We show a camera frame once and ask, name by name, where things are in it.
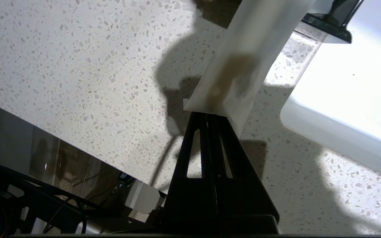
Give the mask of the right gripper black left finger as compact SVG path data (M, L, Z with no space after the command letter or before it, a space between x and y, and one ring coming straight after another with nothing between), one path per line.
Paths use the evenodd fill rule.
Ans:
M201 178L188 178L195 131L200 132ZM162 227L169 232L202 232L206 228L204 223L218 213L215 173L209 142L207 115L193 112L164 206Z

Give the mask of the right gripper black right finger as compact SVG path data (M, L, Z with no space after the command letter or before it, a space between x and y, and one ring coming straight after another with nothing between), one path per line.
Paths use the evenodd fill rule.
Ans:
M222 233L277 234L279 214L229 120L209 115Z

